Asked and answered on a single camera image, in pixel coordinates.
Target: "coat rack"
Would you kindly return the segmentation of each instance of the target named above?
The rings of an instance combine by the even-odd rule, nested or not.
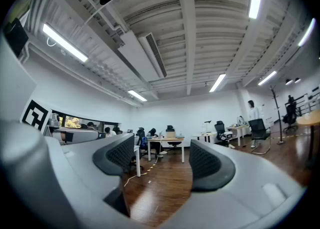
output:
[[[281,125],[281,118],[280,118],[280,112],[279,112],[279,106],[278,106],[278,103],[277,103],[277,97],[278,96],[276,96],[276,92],[275,92],[275,86],[270,86],[270,90],[271,90],[271,92],[272,92],[272,95],[273,95],[273,99],[274,99],[274,101],[275,101],[275,106],[276,106],[276,109],[278,110],[278,116],[279,116],[279,124],[280,124],[280,141],[277,143],[278,145],[282,145],[282,144],[284,144],[286,141],[284,141],[283,139],[282,139],[282,125]]]

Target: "desk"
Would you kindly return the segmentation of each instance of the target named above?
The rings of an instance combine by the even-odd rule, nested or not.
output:
[[[236,130],[236,136],[238,138],[238,147],[240,146],[240,135],[242,136],[242,138],[244,138],[244,128],[248,128],[250,125],[246,124],[243,126],[238,126],[238,127],[226,127],[227,130]]]
[[[182,163],[185,162],[185,147],[184,147],[184,138],[175,138],[175,137],[165,137],[165,138],[151,138],[148,139],[148,161],[151,161],[150,155],[150,142],[181,142],[181,152],[182,152]]]
[[[204,137],[204,142],[207,142],[207,137],[208,137],[208,142],[210,143],[210,137],[216,137],[217,136],[217,132],[210,132],[210,133],[206,133],[206,134],[201,134],[201,135],[193,135],[194,138],[200,140],[200,138]]]
[[[320,124],[320,109],[314,110],[310,113],[306,113],[305,115],[297,118],[298,125],[301,126],[310,126],[310,148],[308,154],[308,160],[306,162],[307,168],[311,169],[315,164],[315,158],[312,158],[312,152],[314,148],[314,137],[315,137],[315,125]]]
[[[135,152],[135,165],[136,165],[136,176],[140,177],[140,152],[139,152],[139,145],[135,145],[133,151]]]

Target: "wooden floor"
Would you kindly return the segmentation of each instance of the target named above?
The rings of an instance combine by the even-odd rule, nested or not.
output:
[[[315,127],[314,134],[314,153],[319,148],[319,127]],[[312,171],[308,170],[305,162],[308,157],[310,145],[310,130],[308,127],[300,127],[293,134],[284,134],[286,141],[283,145],[278,145],[280,136],[279,126],[276,124],[271,129],[271,149],[263,157],[280,169],[285,171],[301,185],[307,186],[310,182]],[[249,153],[251,151],[251,137],[246,136],[241,139],[241,146],[238,147],[237,139],[230,142],[236,146],[237,150]],[[159,158],[155,167],[146,175],[130,179],[125,187],[125,197],[131,211],[131,219],[138,223],[156,227],[173,215],[189,198],[192,186],[192,170],[189,160],[189,149],[185,149],[185,163],[181,162],[181,151],[176,154],[165,154]],[[155,162],[155,156],[148,161],[148,156],[140,160],[144,166],[144,171]],[[136,175],[136,168],[132,168],[130,174],[125,174],[123,183],[125,184],[129,177]]]

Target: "white desk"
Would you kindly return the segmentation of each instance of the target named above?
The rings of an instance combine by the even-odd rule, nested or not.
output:
[[[216,137],[217,132],[210,132],[210,133],[205,133],[201,135],[193,135],[192,137],[196,138],[197,140],[200,140],[200,138],[204,138],[204,142],[207,142],[207,137],[208,137],[208,143],[210,143],[210,137]]]
[[[165,137],[165,138],[150,138],[148,139],[148,161],[151,161],[150,155],[150,142],[181,142],[181,152],[182,152],[182,163],[185,162],[185,146],[184,138],[175,138],[175,137]]]
[[[135,152],[135,165],[136,165],[136,175],[137,177],[141,176],[140,172],[140,152],[139,152],[139,145],[135,145],[133,151]]]
[[[243,126],[238,126],[238,127],[226,127],[227,130],[236,130],[236,136],[238,138],[238,147],[240,146],[240,136],[242,136],[242,138],[244,138],[244,131],[243,129],[248,128],[250,125],[243,125]]]

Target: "cable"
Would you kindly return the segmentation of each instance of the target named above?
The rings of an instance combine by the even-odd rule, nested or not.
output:
[[[155,163],[154,163],[145,173],[141,174],[141,176],[142,176],[142,175],[146,175],[146,174],[157,164],[158,159],[159,159],[159,156],[157,156],[157,158],[156,158],[156,160],[155,160]],[[129,183],[129,180],[130,180],[130,179],[133,179],[133,178],[136,177],[136,176],[137,176],[137,175],[134,175],[134,176],[130,177],[130,178],[128,179],[128,181],[124,184],[124,187],[126,187],[126,185]]]
[[[55,42],[53,45],[49,45],[49,43],[48,43],[49,38],[50,38],[50,37],[48,37],[48,39],[46,39],[46,44],[47,44],[49,47],[53,47],[54,45],[56,45],[56,44],[57,44],[57,43]]]

